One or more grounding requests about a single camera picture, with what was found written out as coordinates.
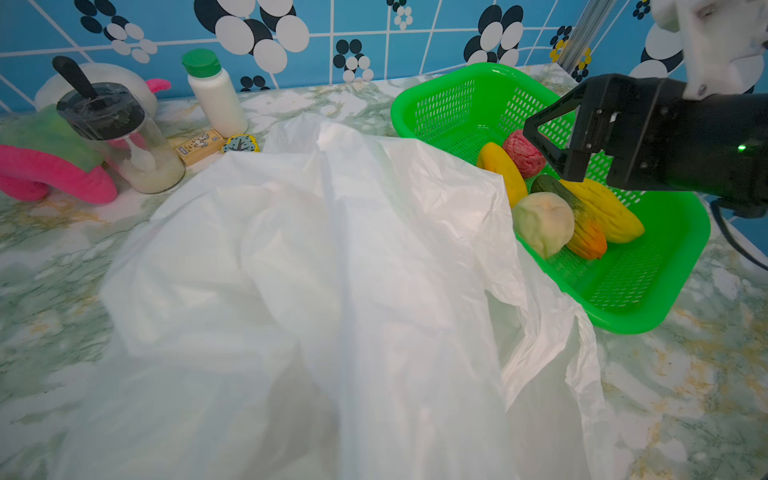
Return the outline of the beige round pear fruit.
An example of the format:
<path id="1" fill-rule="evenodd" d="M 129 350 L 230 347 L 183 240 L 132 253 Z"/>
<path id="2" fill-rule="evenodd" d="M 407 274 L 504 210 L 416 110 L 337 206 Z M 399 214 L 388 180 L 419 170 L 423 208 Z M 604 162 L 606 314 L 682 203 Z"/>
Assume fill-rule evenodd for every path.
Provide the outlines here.
<path id="1" fill-rule="evenodd" d="M 550 192 L 532 193 L 512 209 L 515 232 L 541 258 L 557 254 L 573 237 L 573 210 L 560 196 Z"/>

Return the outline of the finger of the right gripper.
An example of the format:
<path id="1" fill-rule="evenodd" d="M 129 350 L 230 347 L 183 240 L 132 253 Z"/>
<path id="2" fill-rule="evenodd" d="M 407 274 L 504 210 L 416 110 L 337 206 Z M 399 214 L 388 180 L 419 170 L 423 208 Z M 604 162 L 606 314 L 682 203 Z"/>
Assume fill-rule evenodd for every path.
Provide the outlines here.
<path id="1" fill-rule="evenodd" d="M 564 180 L 583 180 L 585 177 L 585 120 L 577 113 L 583 98 L 580 89 L 576 93 L 568 93 L 529 117 L 523 128 L 525 138 Z M 575 114 L 570 140 L 566 148 L 560 148 L 542 134 L 540 128 L 569 113 Z"/>

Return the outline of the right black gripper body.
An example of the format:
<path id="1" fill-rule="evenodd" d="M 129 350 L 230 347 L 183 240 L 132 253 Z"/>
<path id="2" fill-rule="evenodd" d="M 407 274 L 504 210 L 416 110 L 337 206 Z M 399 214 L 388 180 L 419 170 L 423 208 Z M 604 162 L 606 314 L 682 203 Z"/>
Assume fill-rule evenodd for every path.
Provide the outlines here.
<path id="1" fill-rule="evenodd" d="M 767 96 L 684 98 L 670 79 L 592 78 L 569 93 L 577 111 L 570 148 L 584 169 L 588 155 L 612 163 L 609 186 L 694 191 L 748 207 L 767 204 Z"/>

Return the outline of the translucent white plastic bag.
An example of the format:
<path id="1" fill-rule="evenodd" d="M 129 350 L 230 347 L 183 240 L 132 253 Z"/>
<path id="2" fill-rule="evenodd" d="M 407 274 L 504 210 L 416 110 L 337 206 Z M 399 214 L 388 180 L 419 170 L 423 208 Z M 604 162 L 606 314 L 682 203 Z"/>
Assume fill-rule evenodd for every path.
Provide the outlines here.
<path id="1" fill-rule="evenodd" d="M 129 235 L 56 479 L 611 479 L 584 309 L 502 179 L 313 115 Z"/>

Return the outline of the yellow banana fruit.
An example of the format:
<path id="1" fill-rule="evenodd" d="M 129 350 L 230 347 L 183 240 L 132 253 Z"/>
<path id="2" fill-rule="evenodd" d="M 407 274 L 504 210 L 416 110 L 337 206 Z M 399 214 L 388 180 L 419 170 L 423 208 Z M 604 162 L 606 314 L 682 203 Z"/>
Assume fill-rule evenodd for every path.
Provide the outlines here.
<path id="1" fill-rule="evenodd" d="M 526 183 L 511 157 L 493 142 L 485 144 L 479 152 L 477 167 L 500 175 L 505 184 L 511 208 L 528 195 Z"/>

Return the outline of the red fruit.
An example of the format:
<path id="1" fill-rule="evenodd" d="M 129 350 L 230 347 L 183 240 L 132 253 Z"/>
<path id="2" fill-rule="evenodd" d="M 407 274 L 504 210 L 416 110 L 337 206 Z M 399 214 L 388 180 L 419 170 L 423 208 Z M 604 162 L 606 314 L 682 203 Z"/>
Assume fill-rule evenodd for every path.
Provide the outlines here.
<path id="1" fill-rule="evenodd" d="M 525 138 L 522 130 L 511 133 L 503 142 L 502 148 L 524 179 L 535 177 L 547 164 L 544 155 Z"/>

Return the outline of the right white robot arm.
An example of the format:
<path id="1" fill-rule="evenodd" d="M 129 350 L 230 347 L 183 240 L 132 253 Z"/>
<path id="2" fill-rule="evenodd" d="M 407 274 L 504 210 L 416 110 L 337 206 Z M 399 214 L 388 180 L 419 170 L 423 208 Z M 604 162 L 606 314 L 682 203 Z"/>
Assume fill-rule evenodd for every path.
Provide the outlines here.
<path id="1" fill-rule="evenodd" d="M 652 14 L 681 33 L 686 81 L 585 80 L 529 117 L 525 137 L 568 181 L 604 152 L 612 187 L 699 192 L 737 216 L 766 215 L 767 97 L 743 94 L 734 65 L 766 51 L 766 2 L 661 1 Z"/>

